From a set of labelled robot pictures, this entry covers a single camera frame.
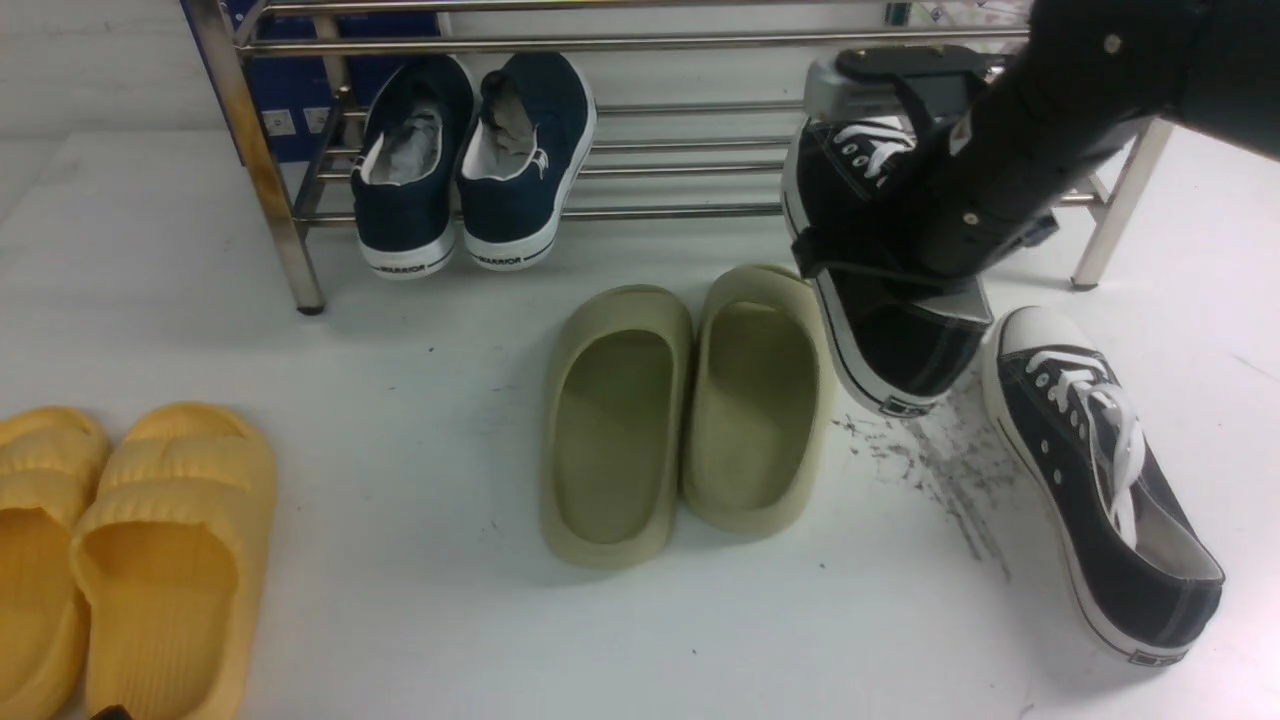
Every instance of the blue box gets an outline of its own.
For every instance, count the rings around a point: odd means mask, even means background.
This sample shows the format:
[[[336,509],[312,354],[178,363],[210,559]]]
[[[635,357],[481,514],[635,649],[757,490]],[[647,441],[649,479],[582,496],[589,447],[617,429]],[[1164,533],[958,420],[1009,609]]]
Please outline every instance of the blue box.
[[[232,24],[239,27],[243,13],[255,0],[225,0]],[[191,24],[188,0],[180,0],[182,10]],[[366,15],[339,15],[338,32],[343,37],[425,37],[438,36],[439,26],[434,13],[371,13]],[[297,40],[315,37],[311,18],[275,18],[260,33],[264,40]],[[196,37],[200,47],[200,38]],[[200,47],[204,58],[204,47]],[[396,68],[410,56],[358,56],[347,58],[351,70],[351,85],[356,101],[361,105],[372,102],[378,90],[387,82]],[[329,81],[324,74],[324,60],[320,58],[262,58],[250,64],[250,91],[260,111],[285,110],[297,129],[291,136],[270,136],[268,143],[282,163],[308,160],[316,150],[319,138],[307,129],[307,108],[329,108],[333,96]]]

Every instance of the white toe cap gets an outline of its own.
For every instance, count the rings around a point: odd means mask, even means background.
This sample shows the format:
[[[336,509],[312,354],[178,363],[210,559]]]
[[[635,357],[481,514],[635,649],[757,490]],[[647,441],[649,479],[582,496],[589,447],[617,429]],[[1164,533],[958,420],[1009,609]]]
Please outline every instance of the white toe cap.
[[[1074,345],[1096,350],[1093,342],[1066,315],[1048,307],[1021,307],[1005,319],[1000,354],[1046,345]]]

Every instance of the navy canvas sneaker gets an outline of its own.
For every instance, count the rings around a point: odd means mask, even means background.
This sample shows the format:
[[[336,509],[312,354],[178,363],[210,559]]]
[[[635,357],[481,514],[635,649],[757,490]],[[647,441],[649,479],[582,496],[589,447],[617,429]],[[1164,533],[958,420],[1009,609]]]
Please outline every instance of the navy canvas sneaker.
[[[480,83],[480,118],[458,168],[463,240],[477,263],[518,270],[556,242],[564,199],[595,135],[586,78],[557,53],[521,53]]]
[[[406,64],[374,99],[351,190],[360,251],[378,275],[425,277],[452,255],[449,181],[474,108],[471,76],[448,55]]]

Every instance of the slide sandal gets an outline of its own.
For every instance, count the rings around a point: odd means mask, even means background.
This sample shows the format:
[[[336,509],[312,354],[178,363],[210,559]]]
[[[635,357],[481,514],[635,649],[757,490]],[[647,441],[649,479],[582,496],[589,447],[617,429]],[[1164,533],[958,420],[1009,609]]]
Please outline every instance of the slide sandal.
[[[84,701],[138,720],[229,720],[248,674],[266,573],[275,460],[221,407],[142,418],[72,539],[93,611]]]
[[[621,569],[667,544],[694,328],[653,286],[595,296],[552,354],[541,527],[566,562]]]
[[[67,562],[110,443],[70,407],[0,420],[0,720],[44,720],[76,687],[88,607]]]
[[[835,401],[818,301],[787,270],[735,268],[707,296],[698,352],[685,500],[723,530],[778,533],[809,502]]]

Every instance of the yellow slide sandal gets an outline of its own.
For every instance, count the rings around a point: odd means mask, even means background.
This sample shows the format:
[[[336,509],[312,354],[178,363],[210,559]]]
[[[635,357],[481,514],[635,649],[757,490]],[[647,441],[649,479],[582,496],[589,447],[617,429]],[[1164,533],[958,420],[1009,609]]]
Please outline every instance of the yellow slide sandal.
[[[111,455],[72,539],[93,611],[84,702],[137,720],[229,720],[266,574],[275,460],[221,407],[142,418]]]
[[[84,662],[88,609],[67,562],[110,443],[69,407],[0,420],[0,720],[44,720]]]

